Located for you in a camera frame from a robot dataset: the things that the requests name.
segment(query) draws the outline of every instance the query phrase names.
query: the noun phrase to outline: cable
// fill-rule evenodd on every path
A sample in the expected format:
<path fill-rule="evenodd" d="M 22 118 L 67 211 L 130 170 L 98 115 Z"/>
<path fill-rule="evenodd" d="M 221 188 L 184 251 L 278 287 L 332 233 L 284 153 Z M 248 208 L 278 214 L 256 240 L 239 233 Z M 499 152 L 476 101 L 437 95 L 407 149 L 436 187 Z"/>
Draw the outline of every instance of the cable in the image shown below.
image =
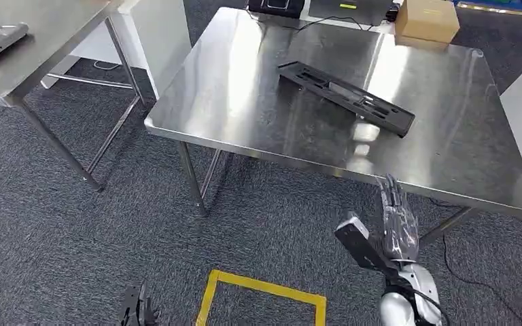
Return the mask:
<path fill-rule="evenodd" d="M 93 66 L 94 66 L 95 68 L 97 68 L 97 69 L 105 70 L 105 71 L 113 70 L 113 69 L 115 69 L 115 68 L 117 68 L 117 67 L 120 66 L 119 64 L 115 64 L 115 65 L 112 66 L 112 67 L 101 67 L 101 66 L 99 66 L 99 62 L 100 62 L 99 60 L 95 61 L 95 62 L 93 63 Z"/>
<path fill-rule="evenodd" d="M 429 301 L 432 305 L 435 306 L 435 308 L 439 309 L 439 311 L 441 312 L 441 314 L 445 317 L 445 321 L 447 322 L 447 325 L 451 326 L 451 321 L 449 320 L 449 316 L 447 315 L 447 313 L 441 308 L 441 305 L 438 304 L 437 302 L 435 302 L 435 300 L 433 300 L 432 298 L 430 298 L 428 295 L 424 294 L 423 292 L 419 291 L 419 290 L 416 290 L 416 289 L 410 289 L 411 291 L 413 291 L 415 294 L 417 294 L 418 296 L 422 297 L 423 299 L 425 299 L 425 301 Z"/>
<path fill-rule="evenodd" d="M 458 206 L 458 205 L 442 204 L 442 203 L 438 202 L 437 200 L 435 200 L 433 198 L 429 198 L 429 201 L 433 205 L 439 206 L 439 207 L 455 207 L 455 208 L 458 208 L 458 209 L 460 209 L 462 207 L 462 206 Z"/>
<path fill-rule="evenodd" d="M 246 12 L 249 14 L 249 17 L 251 17 L 251 19 L 252 19 L 252 20 L 255 20 L 256 22 L 260 22 L 260 23 L 263 23 L 263 24 L 266 23 L 266 22 L 271 22 L 270 19 L 268 19 L 268 20 L 259 20 L 259 19 L 254 18 L 253 15 L 251 15 L 251 12 L 250 12 L 249 10 L 246 10 Z M 360 30 L 365 31 L 365 30 L 363 29 L 363 27 L 361 26 L 361 24 L 358 23 L 357 20 L 355 20 L 355 18 L 352 18 L 352 17 L 337 17 L 337 16 L 329 16 L 329 17 L 327 17 L 327 18 L 319 19 L 319 20 L 316 20 L 315 22 L 310 22 L 310 23 L 308 23 L 308 24 L 305 24 L 305 25 L 303 25 L 303 26 L 300 27 L 300 28 L 292 27 L 292 26 L 285 26 L 285 25 L 279 24 L 279 23 L 277 23 L 277 22 L 274 22 L 274 23 L 277 24 L 277 25 L 279 25 L 280 27 L 285 28 L 285 29 L 294 29 L 295 31 L 297 31 L 297 33 L 299 33 L 299 32 L 303 31 L 304 29 L 306 29 L 307 27 L 309 27 L 309 26 L 311 26 L 311 25 L 313 25 L 313 24 L 317 24 L 318 22 L 323 22 L 324 20 L 332 19 L 332 18 L 334 18 L 334 19 L 338 19 L 338 20 L 346 20 L 346 19 L 352 20 L 354 23 L 357 24 L 357 26 L 359 27 Z"/>
<path fill-rule="evenodd" d="M 443 257 L 445 259 L 445 266 L 447 267 L 447 269 L 449 270 L 451 275 L 453 275 L 456 279 L 458 279 L 458 280 L 460 280 L 462 282 L 465 282 L 465 283 L 468 283 L 468 284 L 473 284 L 473 285 L 481 285 L 481 286 L 484 286 L 484 287 L 490 289 L 493 292 L 493 294 L 495 294 L 495 296 L 499 299 L 499 301 L 501 301 L 503 303 L 503 305 L 505 305 L 505 307 L 509 311 L 511 311 L 511 313 L 513 313 L 513 315 L 517 319 L 519 319 L 519 321 L 521 321 L 521 323 L 522 323 L 522 318 L 515 312 L 515 310 L 513 310 L 513 308 L 511 308 L 511 306 L 509 306 L 509 304 L 507 304 L 507 302 L 505 302 L 504 298 L 491 285 L 488 285 L 488 284 L 485 284 L 485 283 L 476 282 L 474 280 L 464 279 L 464 278 L 460 277 L 459 275 L 457 275 L 454 271 L 452 271 L 451 267 L 449 267 L 449 261 L 447 260 L 447 243 L 445 242 L 445 235 L 444 234 L 443 234 L 443 247 L 444 247 Z"/>
<path fill-rule="evenodd" d="M 309 27 L 309 26 L 311 26 L 311 25 L 313 25 L 313 24 L 317 24 L 318 22 L 322 22 L 322 21 L 324 21 L 324 20 L 332 19 L 332 18 L 337 19 L 337 20 L 346 20 L 346 19 L 349 19 L 349 20 L 351 20 L 352 22 L 356 23 L 357 26 L 359 26 L 359 29 L 360 29 L 360 30 L 364 31 L 363 27 L 361 27 L 361 24 L 358 23 L 357 20 L 355 20 L 355 18 L 353 18 L 353 17 L 337 17 L 337 16 L 329 16 L 329 17 L 327 17 L 327 18 L 319 19 L 319 20 L 316 20 L 315 22 L 310 22 L 310 23 L 304 25 L 303 27 L 301 27 L 301 28 L 299 29 L 298 32 L 301 32 L 302 30 L 306 29 L 307 27 Z"/>
<path fill-rule="evenodd" d="M 411 293 L 417 294 L 420 297 L 422 297 L 425 301 L 429 301 L 429 303 L 431 303 L 433 306 L 435 306 L 435 308 L 437 308 L 439 310 L 439 312 L 441 312 L 441 314 L 445 317 L 445 321 L 447 322 L 447 325 L 452 325 L 447 313 L 441 308 L 441 305 L 438 304 L 435 300 L 433 300 L 432 298 L 430 298 L 423 292 L 416 290 L 412 287 L 404 287 L 403 285 L 399 285 L 399 284 L 395 284 L 395 286 L 400 287 L 401 289 L 403 289 L 406 292 L 411 292 Z"/>

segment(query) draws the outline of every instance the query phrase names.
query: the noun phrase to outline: brown box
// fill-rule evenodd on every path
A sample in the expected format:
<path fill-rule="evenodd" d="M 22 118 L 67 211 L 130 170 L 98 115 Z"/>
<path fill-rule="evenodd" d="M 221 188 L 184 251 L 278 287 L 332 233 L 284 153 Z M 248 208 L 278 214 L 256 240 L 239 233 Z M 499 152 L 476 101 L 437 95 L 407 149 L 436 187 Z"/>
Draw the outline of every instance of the brown box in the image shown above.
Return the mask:
<path fill-rule="evenodd" d="M 443 0 L 405 0 L 395 21 L 395 35 L 449 43 L 459 30 L 455 6 Z"/>

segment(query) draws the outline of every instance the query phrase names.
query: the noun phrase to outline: yellow tape square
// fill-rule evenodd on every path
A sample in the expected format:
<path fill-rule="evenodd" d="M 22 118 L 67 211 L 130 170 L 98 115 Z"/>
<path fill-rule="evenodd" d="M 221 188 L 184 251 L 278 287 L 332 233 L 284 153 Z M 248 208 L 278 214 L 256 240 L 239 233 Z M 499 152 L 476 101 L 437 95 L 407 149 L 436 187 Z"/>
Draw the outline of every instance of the yellow tape square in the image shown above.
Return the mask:
<path fill-rule="evenodd" d="M 213 303 L 213 297 L 215 296 L 215 289 L 217 289 L 218 281 L 312 304 L 315 306 L 315 325 L 325 325 L 327 298 L 321 295 L 307 293 L 289 287 L 282 287 L 281 285 L 263 282 L 262 280 L 255 280 L 244 276 L 225 273 L 220 270 L 212 270 L 211 273 L 209 273 L 209 280 L 207 281 L 207 287 L 205 287 L 205 293 L 203 294 L 201 310 L 199 310 L 199 315 L 195 321 L 195 325 L 197 326 L 203 326 L 207 322 L 207 317 L 209 316 L 209 310 Z"/>

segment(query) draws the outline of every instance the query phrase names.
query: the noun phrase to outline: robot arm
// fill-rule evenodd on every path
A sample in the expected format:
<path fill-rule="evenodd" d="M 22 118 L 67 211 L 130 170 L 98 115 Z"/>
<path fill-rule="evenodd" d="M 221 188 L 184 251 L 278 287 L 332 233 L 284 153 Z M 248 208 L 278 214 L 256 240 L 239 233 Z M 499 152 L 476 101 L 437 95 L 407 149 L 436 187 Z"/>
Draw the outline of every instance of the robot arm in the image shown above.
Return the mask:
<path fill-rule="evenodd" d="M 441 311 L 418 294 L 439 304 L 433 277 L 415 262 L 419 251 L 417 219 L 393 177 L 388 175 L 380 186 L 383 236 L 371 234 L 353 212 L 337 227 L 335 236 L 359 266 L 385 276 L 385 294 L 379 305 L 384 325 L 441 325 Z"/>

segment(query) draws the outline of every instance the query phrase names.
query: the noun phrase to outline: carpet floor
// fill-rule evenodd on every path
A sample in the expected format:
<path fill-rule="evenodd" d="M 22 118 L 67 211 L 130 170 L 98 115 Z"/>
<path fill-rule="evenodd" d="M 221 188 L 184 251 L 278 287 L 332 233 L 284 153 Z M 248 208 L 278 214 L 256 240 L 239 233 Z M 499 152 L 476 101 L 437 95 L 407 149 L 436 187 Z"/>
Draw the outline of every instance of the carpet floor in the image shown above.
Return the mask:
<path fill-rule="evenodd" d="M 186 0 L 192 41 L 217 7 L 241 2 Z M 466 19 L 473 15 L 459 14 L 456 42 L 487 40 L 481 33 L 497 31 L 478 47 L 506 88 L 522 71 L 522 34 L 475 26 L 475 17 Z M 514 32 L 517 46 L 498 44 Z M 501 68 L 504 60 L 510 68 Z M 147 77 L 136 73 L 149 90 Z M 121 69 L 100 71 L 89 60 L 70 74 L 125 82 Z M 50 90 L 34 89 L 27 102 L 87 162 L 132 97 L 131 91 L 59 81 Z M 383 277 L 359 268 L 332 232 L 347 210 L 380 230 L 377 187 L 223 153 L 205 198 L 209 214 L 201 217 L 175 143 L 150 136 L 142 117 L 136 108 L 99 164 L 94 175 L 107 187 L 95 193 L 20 112 L 0 108 L 0 323 L 115 323 L 125 286 L 138 280 L 147 282 L 160 323 L 194 323 L 212 269 L 323 295 L 332 325 L 380 323 Z M 202 179 L 213 151 L 190 146 L 190 152 Z M 421 232 L 455 211 L 420 196 L 410 202 Z M 522 221 L 475 213 L 446 242 L 451 268 L 496 288 L 522 319 Z M 442 241 L 424 248 L 419 261 L 435 278 L 453 323 L 519 323 L 490 289 L 451 275 Z M 209 321 L 308 324 L 313 311 L 222 284 Z"/>

